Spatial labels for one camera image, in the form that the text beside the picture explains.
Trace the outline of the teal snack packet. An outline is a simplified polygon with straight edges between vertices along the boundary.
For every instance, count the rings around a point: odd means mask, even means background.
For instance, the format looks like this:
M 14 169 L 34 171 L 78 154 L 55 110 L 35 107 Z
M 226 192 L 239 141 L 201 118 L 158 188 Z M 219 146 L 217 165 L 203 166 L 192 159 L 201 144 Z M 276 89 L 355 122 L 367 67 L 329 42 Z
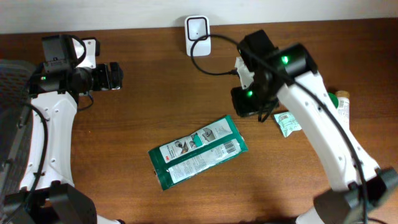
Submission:
M 290 112 L 277 113 L 274 115 L 276 123 L 285 138 L 287 138 L 294 131 L 300 131 L 301 125 L 297 122 L 295 117 Z

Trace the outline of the green lidded jar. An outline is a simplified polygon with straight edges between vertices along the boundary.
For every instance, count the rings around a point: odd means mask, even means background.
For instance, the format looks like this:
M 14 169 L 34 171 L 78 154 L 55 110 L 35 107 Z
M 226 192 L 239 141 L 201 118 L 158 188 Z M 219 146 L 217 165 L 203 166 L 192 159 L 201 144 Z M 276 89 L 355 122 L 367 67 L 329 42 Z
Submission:
M 338 98 L 333 93 L 330 92 L 328 92 L 328 96 L 330 97 L 330 100 L 333 103 L 334 107 L 337 108 L 339 105 Z

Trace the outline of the white tube with gold cap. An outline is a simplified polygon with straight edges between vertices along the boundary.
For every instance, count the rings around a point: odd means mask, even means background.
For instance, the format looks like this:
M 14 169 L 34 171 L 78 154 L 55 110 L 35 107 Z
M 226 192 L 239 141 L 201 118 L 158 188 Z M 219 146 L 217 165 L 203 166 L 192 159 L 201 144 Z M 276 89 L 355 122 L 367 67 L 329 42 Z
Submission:
M 344 126 L 349 129 L 349 105 L 350 105 L 350 94 L 347 91 L 337 91 L 335 93 L 338 99 L 337 112 L 340 116 L 341 122 Z

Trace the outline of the green 3M wipes pack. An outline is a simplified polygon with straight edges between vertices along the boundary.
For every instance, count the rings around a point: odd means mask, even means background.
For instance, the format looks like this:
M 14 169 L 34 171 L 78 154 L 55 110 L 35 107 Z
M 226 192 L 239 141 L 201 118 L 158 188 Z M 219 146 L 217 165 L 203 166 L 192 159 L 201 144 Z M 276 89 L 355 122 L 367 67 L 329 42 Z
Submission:
M 162 190 L 168 190 L 247 151 L 244 138 L 227 115 L 151 149 L 149 157 Z

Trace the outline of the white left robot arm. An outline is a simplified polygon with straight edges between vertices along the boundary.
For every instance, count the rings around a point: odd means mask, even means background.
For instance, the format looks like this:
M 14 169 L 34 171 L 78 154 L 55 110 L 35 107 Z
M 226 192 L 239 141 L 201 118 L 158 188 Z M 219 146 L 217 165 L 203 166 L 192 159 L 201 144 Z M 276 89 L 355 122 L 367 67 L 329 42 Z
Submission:
M 94 37 L 53 35 L 42 46 L 38 65 L 1 60 L 1 222 L 107 223 L 75 188 L 72 127 L 80 97 L 120 89 L 123 71 L 96 63 Z

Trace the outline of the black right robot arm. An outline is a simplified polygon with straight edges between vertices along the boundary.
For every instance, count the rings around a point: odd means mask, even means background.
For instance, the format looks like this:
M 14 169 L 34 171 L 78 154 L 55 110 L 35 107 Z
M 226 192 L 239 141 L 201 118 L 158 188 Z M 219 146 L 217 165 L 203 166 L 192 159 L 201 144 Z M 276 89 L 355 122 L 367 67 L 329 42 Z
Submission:
M 301 126 L 325 170 L 330 189 L 296 223 L 367 223 L 397 188 L 397 172 L 382 169 L 361 147 L 325 88 L 318 66 L 302 44 L 273 45 L 263 30 L 238 44 L 236 72 L 241 86 L 231 95 L 241 117 L 265 121 L 284 105 Z

